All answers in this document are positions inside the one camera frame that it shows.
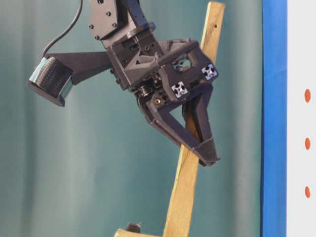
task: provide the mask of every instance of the wooden plank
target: wooden plank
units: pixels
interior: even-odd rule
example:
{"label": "wooden plank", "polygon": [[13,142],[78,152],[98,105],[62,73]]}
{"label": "wooden plank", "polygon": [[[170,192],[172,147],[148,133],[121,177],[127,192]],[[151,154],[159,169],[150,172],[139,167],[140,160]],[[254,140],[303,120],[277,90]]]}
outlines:
{"label": "wooden plank", "polygon": [[[216,62],[224,10],[225,5],[222,3],[210,2],[208,4],[201,47],[213,63]],[[186,128],[197,137],[192,116],[189,117]],[[185,146],[181,146],[163,237],[189,236],[198,161],[194,153]]]}
{"label": "wooden plank", "polygon": [[155,237],[155,236],[143,235],[139,233],[134,233],[134,232],[118,229],[114,237]]}

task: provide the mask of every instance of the wood grain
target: wood grain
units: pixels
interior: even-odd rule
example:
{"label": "wood grain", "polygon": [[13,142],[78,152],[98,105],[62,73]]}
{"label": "wood grain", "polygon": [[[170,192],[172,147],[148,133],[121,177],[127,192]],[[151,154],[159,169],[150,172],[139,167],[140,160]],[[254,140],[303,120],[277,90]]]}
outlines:
{"label": "wood grain", "polygon": [[[224,10],[222,3],[208,4],[201,48],[213,63],[216,62]],[[197,137],[192,116],[189,116],[186,129]],[[189,236],[198,166],[198,157],[182,145],[163,237]]]}

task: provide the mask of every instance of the green backdrop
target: green backdrop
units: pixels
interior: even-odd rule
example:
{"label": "green backdrop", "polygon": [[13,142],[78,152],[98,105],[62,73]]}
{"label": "green backdrop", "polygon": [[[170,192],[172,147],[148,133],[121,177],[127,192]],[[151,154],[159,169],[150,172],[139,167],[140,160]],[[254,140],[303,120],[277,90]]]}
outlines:
{"label": "green backdrop", "polygon": [[[199,168],[191,236],[260,234],[262,8],[225,0],[209,106],[218,154]],[[0,9],[0,237],[104,237],[128,222],[161,235],[179,149],[146,124],[132,94],[102,73],[66,108],[24,85],[78,0],[3,1]],[[159,40],[200,40],[207,0],[143,0]],[[78,24],[51,52],[103,50]]]}

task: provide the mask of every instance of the screw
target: screw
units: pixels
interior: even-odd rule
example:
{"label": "screw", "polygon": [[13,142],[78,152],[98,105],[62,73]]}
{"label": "screw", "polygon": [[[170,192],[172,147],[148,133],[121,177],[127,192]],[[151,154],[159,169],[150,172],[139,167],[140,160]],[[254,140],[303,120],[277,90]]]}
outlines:
{"label": "screw", "polygon": [[161,100],[160,100],[160,99],[156,99],[156,100],[155,100],[155,103],[156,103],[157,105],[159,105],[159,104],[161,103]]}

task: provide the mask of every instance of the cable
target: cable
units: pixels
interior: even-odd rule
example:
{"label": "cable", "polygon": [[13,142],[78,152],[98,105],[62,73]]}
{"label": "cable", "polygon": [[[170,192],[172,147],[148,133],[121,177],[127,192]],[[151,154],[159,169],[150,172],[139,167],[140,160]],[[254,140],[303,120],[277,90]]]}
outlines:
{"label": "cable", "polygon": [[79,8],[78,11],[76,13],[75,18],[73,19],[72,23],[69,25],[69,27],[63,32],[61,33],[58,37],[56,37],[52,42],[50,42],[46,48],[43,51],[43,55],[42,58],[45,56],[45,54],[50,50],[50,48],[56,44],[61,38],[63,38],[66,34],[68,34],[68,32],[74,27],[74,25],[76,24],[76,22],[78,21],[81,11],[82,11],[82,2],[83,0],[80,0],[80,4],[79,4]]}

